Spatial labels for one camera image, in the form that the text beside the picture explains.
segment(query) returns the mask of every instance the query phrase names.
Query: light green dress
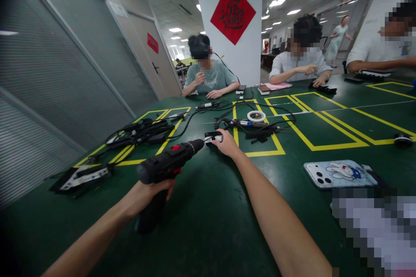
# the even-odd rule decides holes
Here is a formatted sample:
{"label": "light green dress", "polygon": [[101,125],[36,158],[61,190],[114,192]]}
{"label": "light green dress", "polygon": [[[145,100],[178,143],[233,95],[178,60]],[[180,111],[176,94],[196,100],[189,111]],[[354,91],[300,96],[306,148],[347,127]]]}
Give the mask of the light green dress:
{"label": "light green dress", "polygon": [[334,32],[338,34],[338,37],[332,38],[329,43],[328,49],[325,52],[325,59],[332,61],[337,57],[338,49],[341,46],[341,42],[344,39],[347,30],[348,25],[345,25],[345,27],[341,27],[341,25],[335,27]]}

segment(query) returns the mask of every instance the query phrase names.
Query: cordless drill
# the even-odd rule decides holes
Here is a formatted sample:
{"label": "cordless drill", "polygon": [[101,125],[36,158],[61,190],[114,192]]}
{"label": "cordless drill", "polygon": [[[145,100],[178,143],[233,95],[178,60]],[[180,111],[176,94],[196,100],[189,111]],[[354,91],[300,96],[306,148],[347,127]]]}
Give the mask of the cordless drill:
{"label": "cordless drill", "polygon": [[[174,179],[184,164],[202,147],[204,141],[197,139],[187,143],[174,145],[159,155],[146,159],[137,167],[137,175],[143,184],[159,183],[166,179]],[[139,214],[135,230],[138,234],[147,234],[156,228],[162,219],[168,190],[156,194],[149,205]]]}

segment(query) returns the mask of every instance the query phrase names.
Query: red diamond sign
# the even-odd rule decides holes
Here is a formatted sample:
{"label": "red diamond sign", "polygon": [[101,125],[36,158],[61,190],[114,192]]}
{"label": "red diamond sign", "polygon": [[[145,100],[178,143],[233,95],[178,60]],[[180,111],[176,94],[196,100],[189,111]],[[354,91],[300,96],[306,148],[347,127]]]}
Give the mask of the red diamond sign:
{"label": "red diamond sign", "polygon": [[220,0],[211,23],[236,45],[255,14],[247,0]]}

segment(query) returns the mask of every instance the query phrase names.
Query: woman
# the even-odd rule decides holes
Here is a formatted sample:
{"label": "woman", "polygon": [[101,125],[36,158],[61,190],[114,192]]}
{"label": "woman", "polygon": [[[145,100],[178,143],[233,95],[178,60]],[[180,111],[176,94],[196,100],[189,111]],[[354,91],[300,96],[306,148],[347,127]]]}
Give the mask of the woman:
{"label": "woman", "polygon": [[338,49],[341,46],[341,42],[344,39],[344,36],[352,40],[350,35],[347,34],[347,30],[348,30],[347,24],[348,24],[349,19],[350,17],[348,15],[345,15],[341,19],[341,24],[336,26],[334,29],[334,33],[331,36],[329,36],[329,38],[333,38],[333,39],[329,43],[328,49],[326,50],[325,58],[328,61],[331,61],[332,68],[337,68],[337,66],[335,66],[335,59],[337,58]]}
{"label": "woman", "polygon": [[206,93],[207,100],[214,100],[240,86],[238,78],[224,62],[212,59],[207,35],[190,36],[188,46],[192,58],[197,62],[188,69],[183,96],[187,97],[197,90],[198,94]]}

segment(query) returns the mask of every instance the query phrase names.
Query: white tape roll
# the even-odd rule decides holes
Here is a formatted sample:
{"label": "white tape roll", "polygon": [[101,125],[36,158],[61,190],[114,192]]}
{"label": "white tape roll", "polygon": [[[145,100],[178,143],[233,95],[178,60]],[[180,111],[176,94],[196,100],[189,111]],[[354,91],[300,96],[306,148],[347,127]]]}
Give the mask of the white tape roll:
{"label": "white tape roll", "polygon": [[[261,118],[252,118],[251,115],[253,114],[259,114],[261,115]],[[247,119],[249,119],[251,122],[263,122],[266,119],[266,114],[258,110],[253,110],[247,114]]]}

